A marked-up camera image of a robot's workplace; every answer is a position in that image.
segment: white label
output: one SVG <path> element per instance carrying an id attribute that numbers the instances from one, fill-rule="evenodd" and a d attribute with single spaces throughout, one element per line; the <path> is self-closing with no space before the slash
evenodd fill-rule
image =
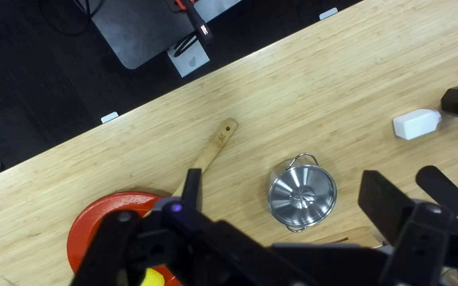
<path id="1" fill-rule="evenodd" d="M 323 11 L 323 12 L 319 14 L 319 20 L 323 20 L 323 19 L 326 19 L 326 17 L 331 17 L 331 15 L 334 15 L 334 14 L 337 14 L 337 12 L 339 12 L 337 6 L 334 6 L 334 7 L 327 9 L 327 11 Z"/>
<path id="2" fill-rule="evenodd" d="M 102 120 L 103 123 L 106 123 L 106 122 L 116 119 L 117 115 L 119 115 L 119 114 L 117 114 L 116 111 L 111 111 L 110 114 L 100 117 L 100 120 Z"/>

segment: black floor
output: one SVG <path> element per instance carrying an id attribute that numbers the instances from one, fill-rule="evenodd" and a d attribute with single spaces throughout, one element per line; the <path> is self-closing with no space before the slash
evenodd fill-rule
<path id="1" fill-rule="evenodd" d="M 179 77 L 162 53 L 135 71 L 124 69 L 86 15 L 68 0 L 0 0 L 0 163 L 8 168 L 210 73 L 350 1 L 242 0 L 211 22 L 213 61 Z"/>

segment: wooden table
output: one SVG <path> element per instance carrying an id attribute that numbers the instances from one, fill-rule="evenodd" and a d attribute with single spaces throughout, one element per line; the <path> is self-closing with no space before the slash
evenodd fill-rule
<path id="1" fill-rule="evenodd" d="M 0 174 L 0 282 L 68 284 L 75 216 L 117 189 L 173 190 L 224 117 L 240 128 L 203 176 L 203 209 L 264 244 L 348 236 L 375 244 L 356 204 L 361 171 L 412 196 L 416 169 L 458 184 L 458 119 L 394 138 L 391 117 L 437 107 L 458 85 L 458 1 L 366 0 Z M 340 196 L 319 225 L 291 233 L 267 211 L 269 171 L 313 152 Z"/>

